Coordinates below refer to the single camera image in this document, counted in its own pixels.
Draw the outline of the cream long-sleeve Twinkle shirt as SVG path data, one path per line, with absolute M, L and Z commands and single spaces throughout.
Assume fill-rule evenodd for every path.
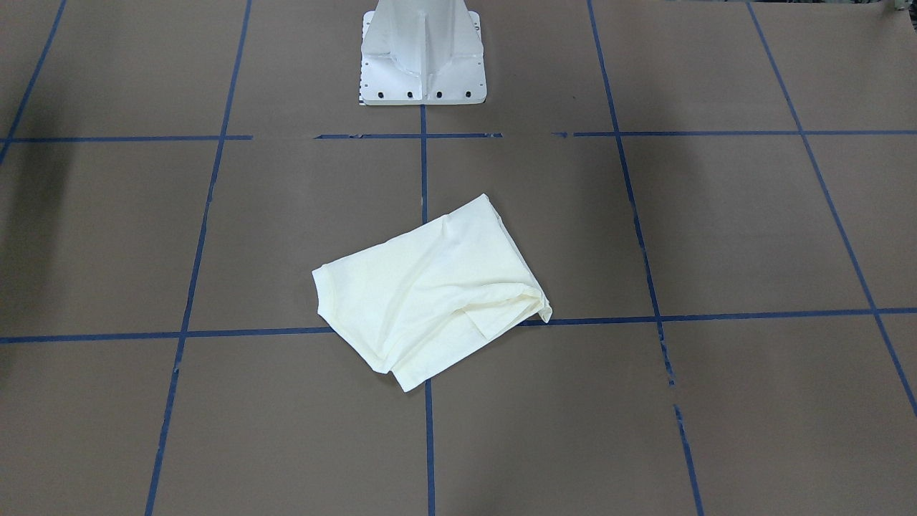
M 546 291 L 487 195 L 312 271 L 317 314 L 409 392 L 521 321 Z

